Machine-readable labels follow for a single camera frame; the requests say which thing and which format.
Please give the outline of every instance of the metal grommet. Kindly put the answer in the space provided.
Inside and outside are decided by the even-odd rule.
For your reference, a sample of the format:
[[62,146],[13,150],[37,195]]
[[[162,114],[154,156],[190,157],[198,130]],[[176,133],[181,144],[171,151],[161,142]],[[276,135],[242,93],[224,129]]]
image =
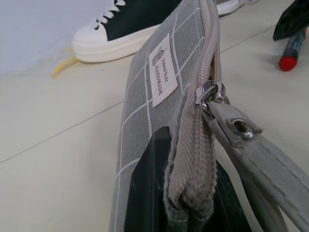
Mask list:
[[254,136],[252,129],[243,119],[231,119],[228,121],[228,126],[233,133],[240,135],[243,139],[251,139]]

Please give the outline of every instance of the grid pattern fabric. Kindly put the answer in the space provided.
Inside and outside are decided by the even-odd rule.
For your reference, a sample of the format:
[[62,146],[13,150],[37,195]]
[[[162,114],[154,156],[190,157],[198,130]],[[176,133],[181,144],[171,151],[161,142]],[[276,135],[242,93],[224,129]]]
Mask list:
[[[170,34],[177,89],[155,108],[149,74],[149,54]],[[123,232],[131,174],[156,130],[179,123],[181,105],[204,42],[199,0],[183,0],[136,54],[131,63],[119,138],[110,232]]]

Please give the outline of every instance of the gray strap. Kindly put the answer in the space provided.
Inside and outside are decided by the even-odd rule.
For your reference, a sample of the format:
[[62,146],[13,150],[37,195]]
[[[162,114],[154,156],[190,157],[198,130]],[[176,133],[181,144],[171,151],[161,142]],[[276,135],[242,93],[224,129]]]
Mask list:
[[[257,219],[268,231],[283,223],[277,204],[302,231],[309,232],[309,178],[273,143],[262,130],[237,108],[215,102],[207,103],[211,114],[204,118],[224,147],[242,178],[249,201],[264,207],[255,209]],[[249,188],[257,188],[254,194]],[[278,231],[286,231],[282,226]]]

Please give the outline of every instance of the black plastic piece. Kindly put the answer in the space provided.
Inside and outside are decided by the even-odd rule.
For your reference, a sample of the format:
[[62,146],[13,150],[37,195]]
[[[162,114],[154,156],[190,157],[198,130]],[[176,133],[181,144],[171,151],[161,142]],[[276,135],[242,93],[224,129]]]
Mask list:
[[309,0],[296,0],[281,15],[273,39],[276,41],[291,37],[308,26]]
[[[170,141],[168,128],[156,131],[137,164],[131,177],[124,232],[171,232],[163,203]],[[214,214],[203,231],[251,232],[228,174],[217,165]]]

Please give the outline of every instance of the fabric label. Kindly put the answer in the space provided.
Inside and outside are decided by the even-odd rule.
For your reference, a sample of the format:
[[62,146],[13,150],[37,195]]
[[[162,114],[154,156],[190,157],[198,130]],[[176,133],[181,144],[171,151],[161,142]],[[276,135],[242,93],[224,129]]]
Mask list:
[[149,71],[153,107],[156,107],[178,87],[170,53],[169,34],[149,55]]

